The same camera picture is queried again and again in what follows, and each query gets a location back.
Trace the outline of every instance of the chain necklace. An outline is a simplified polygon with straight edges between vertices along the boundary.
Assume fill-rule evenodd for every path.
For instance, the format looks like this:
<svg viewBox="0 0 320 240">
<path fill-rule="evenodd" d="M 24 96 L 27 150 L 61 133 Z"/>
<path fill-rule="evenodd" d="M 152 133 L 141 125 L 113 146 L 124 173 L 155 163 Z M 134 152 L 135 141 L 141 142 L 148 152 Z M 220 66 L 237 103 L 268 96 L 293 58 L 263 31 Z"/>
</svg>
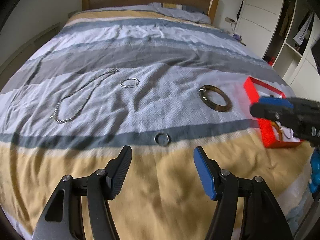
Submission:
<svg viewBox="0 0 320 240">
<path fill-rule="evenodd" d="M 73 121 L 74 119 L 76 119 L 76 117 L 79 116 L 79 114 L 81 113 L 82 109 L 84 108 L 84 106 L 86 105 L 86 103 L 89 101 L 92 93 L 94 92 L 94 90 L 100 86 L 101 82 L 104 81 L 106 78 L 108 78 L 109 76 L 115 74 L 116 72 L 118 72 L 117 69 L 112 69 L 112 70 L 109 70 L 99 76 L 96 76 L 92 79 L 90 79 L 86 84 L 84 84 L 82 87 L 80 87 L 79 89 L 77 89 L 76 91 L 74 91 L 73 93 L 71 94 L 68 94 L 66 95 L 65 97 L 63 97 L 56 105 L 56 108 L 54 109 L 54 112 L 53 112 L 53 115 L 50 116 L 50 118 L 53 118 L 57 123 L 65 123 L 65 122 L 70 122 L 70 121 Z M 65 100 L 66 98 L 69 98 L 71 96 L 73 96 L 75 93 L 79 92 L 81 89 L 85 88 L 87 85 L 89 85 L 91 82 L 97 80 L 98 78 L 102 77 L 106 75 L 104 78 L 102 78 L 96 85 L 95 87 L 91 90 L 90 94 L 88 95 L 87 99 L 84 101 L 83 105 L 80 107 L 80 109 L 78 110 L 78 112 L 75 113 L 74 116 L 70 117 L 70 118 L 67 118 L 67 119 L 58 119 L 58 114 L 59 114 L 59 108 L 60 108 L 60 104 L 62 103 L 63 100 Z"/>
</svg>

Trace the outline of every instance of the white wardrobe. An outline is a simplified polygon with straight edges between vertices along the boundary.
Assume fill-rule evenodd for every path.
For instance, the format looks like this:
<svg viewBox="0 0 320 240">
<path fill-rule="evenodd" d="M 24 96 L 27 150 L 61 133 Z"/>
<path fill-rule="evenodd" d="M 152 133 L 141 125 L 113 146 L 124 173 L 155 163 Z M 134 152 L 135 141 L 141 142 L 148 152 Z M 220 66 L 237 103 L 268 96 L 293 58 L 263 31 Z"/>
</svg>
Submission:
<svg viewBox="0 0 320 240">
<path fill-rule="evenodd" d="M 308 13 L 314 15 L 308 41 L 297 50 L 293 38 Z M 235 31 L 259 57 L 272 58 L 272 67 L 298 97 L 320 101 L 320 76 L 311 53 L 320 21 L 306 0 L 244 0 Z"/>
</svg>

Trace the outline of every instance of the electrical outlet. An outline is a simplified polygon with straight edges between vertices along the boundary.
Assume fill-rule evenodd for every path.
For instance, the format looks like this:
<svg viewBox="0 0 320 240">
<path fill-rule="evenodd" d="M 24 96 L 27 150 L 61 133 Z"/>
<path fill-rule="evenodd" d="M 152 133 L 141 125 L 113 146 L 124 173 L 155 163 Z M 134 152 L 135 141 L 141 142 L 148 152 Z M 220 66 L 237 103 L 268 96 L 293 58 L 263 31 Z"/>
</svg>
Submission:
<svg viewBox="0 0 320 240">
<path fill-rule="evenodd" d="M 227 23 L 234 23 L 235 22 L 234 19 L 231 19 L 229 17 L 226 17 L 226 19 L 224 21 L 227 22 Z"/>
</svg>

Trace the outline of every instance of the white wall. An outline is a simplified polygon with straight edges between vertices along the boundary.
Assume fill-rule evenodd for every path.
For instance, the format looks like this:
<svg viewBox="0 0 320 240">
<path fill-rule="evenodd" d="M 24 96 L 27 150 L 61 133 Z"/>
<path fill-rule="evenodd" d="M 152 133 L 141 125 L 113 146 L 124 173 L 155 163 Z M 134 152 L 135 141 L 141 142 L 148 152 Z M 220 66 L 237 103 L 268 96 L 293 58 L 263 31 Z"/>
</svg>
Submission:
<svg viewBox="0 0 320 240">
<path fill-rule="evenodd" d="M 225 17 L 236 19 L 242 0 L 219 0 L 213 25 L 231 31 Z M 36 34 L 58 23 L 68 13 L 81 11 L 81 0 L 20 0 L 0 32 L 0 65 Z"/>
</svg>

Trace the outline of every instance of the bed sheet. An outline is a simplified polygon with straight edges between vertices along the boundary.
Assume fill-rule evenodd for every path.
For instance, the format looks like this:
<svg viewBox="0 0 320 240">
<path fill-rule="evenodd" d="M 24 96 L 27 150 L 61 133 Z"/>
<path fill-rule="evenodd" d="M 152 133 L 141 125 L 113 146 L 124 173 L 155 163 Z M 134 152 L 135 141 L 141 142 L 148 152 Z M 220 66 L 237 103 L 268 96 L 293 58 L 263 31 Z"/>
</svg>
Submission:
<svg viewBox="0 0 320 240">
<path fill-rule="evenodd" d="M 130 145 L 123 188 L 109 202 L 120 238 L 204 239 L 216 203 L 193 162 L 202 146 L 236 176 L 262 176 L 288 215 L 307 187 L 312 149 L 263 147 L 243 88 L 248 76 L 294 96 L 267 63 L 210 25 L 132 8 L 74 15 L 0 92 L 2 208 L 30 239 L 63 175 L 88 176 Z M 137 87 L 119 85 L 130 77 Z M 198 89 L 207 84 L 229 96 L 231 111 L 202 103 Z M 51 116 L 65 97 L 59 119 L 82 110 L 58 123 Z M 168 146 L 155 143 L 159 132 L 170 136 Z M 234 237 L 242 208 L 239 200 Z M 83 215 L 92 239 L 85 198 Z"/>
</svg>

